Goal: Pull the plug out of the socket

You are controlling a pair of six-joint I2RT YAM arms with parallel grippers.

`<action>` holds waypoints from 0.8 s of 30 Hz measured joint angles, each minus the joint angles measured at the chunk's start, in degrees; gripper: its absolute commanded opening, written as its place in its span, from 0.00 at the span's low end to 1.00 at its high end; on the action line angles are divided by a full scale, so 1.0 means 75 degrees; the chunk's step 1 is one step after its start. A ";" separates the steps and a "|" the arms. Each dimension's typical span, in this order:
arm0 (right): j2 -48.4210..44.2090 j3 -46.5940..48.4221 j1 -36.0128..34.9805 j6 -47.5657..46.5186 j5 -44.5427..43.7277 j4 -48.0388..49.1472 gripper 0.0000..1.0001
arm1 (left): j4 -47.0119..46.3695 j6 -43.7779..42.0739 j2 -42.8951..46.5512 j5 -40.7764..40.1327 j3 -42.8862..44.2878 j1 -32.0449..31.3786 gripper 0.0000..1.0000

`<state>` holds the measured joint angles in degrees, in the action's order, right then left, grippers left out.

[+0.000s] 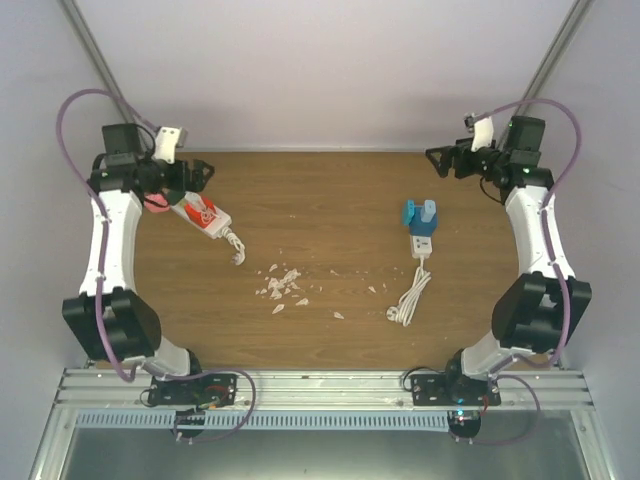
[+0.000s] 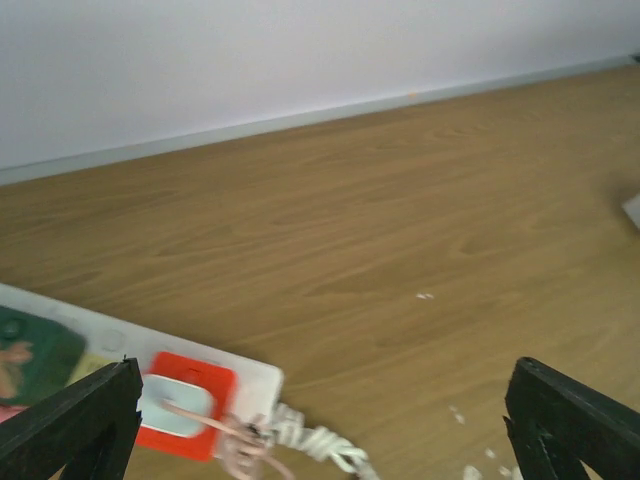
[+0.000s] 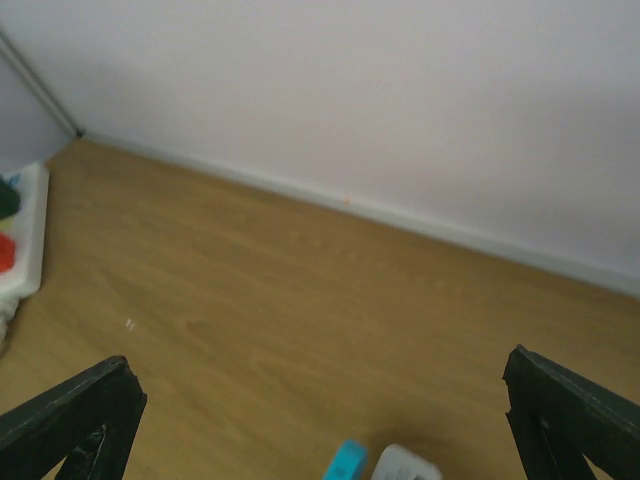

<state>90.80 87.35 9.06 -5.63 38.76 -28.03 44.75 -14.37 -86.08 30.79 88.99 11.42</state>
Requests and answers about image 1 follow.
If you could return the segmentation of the pink plug adapter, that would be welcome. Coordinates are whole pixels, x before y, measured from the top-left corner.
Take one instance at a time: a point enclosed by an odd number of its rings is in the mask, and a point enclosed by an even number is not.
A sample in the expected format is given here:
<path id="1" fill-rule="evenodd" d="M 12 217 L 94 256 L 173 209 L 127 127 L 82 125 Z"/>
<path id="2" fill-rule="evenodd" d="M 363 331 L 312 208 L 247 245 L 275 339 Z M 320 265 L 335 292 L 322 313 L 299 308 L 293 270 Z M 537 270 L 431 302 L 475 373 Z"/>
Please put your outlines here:
<path id="1" fill-rule="evenodd" d="M 167 212 L 171 209 L 168 200 L 160 194 L 151 194 L 144 197 L 144 207 L 151 213 L 159 214 Z"/>

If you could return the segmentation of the white multicolour power strip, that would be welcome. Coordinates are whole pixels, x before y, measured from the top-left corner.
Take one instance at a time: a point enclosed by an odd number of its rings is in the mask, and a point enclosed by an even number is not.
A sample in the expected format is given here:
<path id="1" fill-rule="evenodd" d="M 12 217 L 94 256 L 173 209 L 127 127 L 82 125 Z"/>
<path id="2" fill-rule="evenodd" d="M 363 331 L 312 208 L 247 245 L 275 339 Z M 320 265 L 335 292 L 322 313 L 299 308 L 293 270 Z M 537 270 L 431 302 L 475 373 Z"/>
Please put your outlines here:
<path id="1" fill-rule="evenodd" d="M 232 230 L 231 216 L 207 197 L 187 192 L 184 199 L 171 210 L 211 239 L 225 239 L 236 251 L 232 257 L 237 266 L 246 259 L 246 247 Z"/>

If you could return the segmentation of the dark green dragon adapter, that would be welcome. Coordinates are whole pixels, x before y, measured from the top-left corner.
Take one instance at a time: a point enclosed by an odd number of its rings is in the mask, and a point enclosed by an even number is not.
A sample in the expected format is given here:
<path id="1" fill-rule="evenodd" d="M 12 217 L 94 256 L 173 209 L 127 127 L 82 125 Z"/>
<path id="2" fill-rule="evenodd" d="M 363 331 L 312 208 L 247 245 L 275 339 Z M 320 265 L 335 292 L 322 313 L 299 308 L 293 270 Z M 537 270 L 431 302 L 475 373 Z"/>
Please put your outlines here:
<path id="1" fill-rule="evenodd" d="M 185 197 L 185 191 L 169 190 L 166 194 L 166 200 L 171 206 L 179 204 Z"/>

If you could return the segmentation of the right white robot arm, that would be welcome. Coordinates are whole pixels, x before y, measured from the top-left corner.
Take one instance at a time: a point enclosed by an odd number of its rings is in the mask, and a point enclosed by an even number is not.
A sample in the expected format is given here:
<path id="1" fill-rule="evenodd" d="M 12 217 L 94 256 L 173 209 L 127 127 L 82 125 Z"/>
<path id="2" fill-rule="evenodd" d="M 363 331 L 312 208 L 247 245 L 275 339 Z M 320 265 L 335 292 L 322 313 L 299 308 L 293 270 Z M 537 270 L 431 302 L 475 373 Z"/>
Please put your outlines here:
<path id="1" fill-rule="evenodd" d="M 426 150 L 442 178 L 476 176 L 493 184 L 513 231 L 518 277 L 496 302 L 489 332 L 447 362 L 443 393 L 455 405 L 492 397 L 497 377 L 518 361 L 548 355 L 555 362 L 592 298 L 564 254 L 555 220 L 551 171 L 539 165 L 546 124 L 514 116 L 504 145 L 493 138 L 490 118 L 467 119 L 473 135 Z"/>

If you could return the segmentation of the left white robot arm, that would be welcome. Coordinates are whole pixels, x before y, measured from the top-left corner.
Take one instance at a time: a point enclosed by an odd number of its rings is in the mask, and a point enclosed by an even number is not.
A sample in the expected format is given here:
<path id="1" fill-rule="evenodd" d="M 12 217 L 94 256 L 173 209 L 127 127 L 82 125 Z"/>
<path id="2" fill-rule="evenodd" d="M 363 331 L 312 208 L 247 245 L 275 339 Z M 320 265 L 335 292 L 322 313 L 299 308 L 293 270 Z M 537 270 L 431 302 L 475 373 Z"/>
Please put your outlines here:
<path id="1" fill-rule="evenodd" d="M 176 157 L 185 129 L 161 126 L 152 145 L 135 123 L 102 129 L 104 153 L 94 160 L 87 189 L 93 215 L 89 260 L 78 294 L 64 300 L 62 315 L 87 356 L 107 361 L 127 382 L 138 369 L 170 379 L 185 404 L 203 398 L 206 380 L 195 355 L 168 340 L 156 311 L 138 294 L 134 275 L 136 237 L 145 207 L 168 210 L 212 239 L 229 217 L 201 192 L 214 174 L 211 165 Z"/>

